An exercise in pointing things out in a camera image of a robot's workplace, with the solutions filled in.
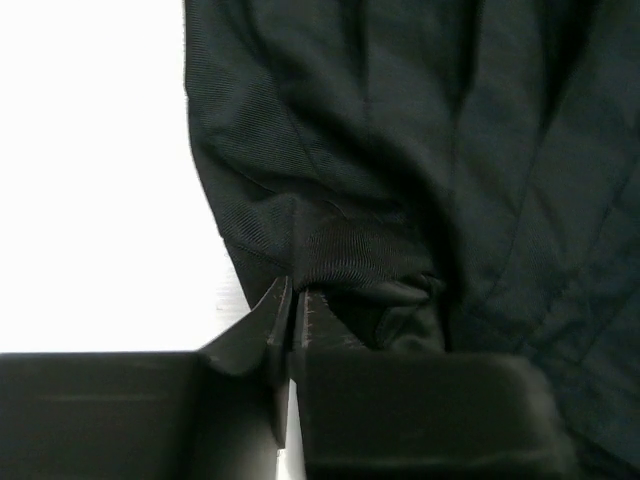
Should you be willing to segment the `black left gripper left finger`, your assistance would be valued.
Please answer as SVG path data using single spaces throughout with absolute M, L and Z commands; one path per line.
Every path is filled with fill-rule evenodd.
M 273 282 L 196 351 L 1 358 L 5 479 L 272 479 L 293 292 Z

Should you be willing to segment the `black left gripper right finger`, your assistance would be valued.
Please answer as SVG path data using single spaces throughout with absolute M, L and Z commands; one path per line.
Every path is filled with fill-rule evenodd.
M 314 293 L 292 351 L 310 479 L 576 479 L 544 376 L 495 354 L 364 347 Z

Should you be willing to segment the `black skirt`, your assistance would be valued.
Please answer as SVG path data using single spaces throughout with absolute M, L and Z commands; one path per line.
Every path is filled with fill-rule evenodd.
M 188 1 L 191 150 L 245 298 L 529 358 L 639 475 L 639 5 Z

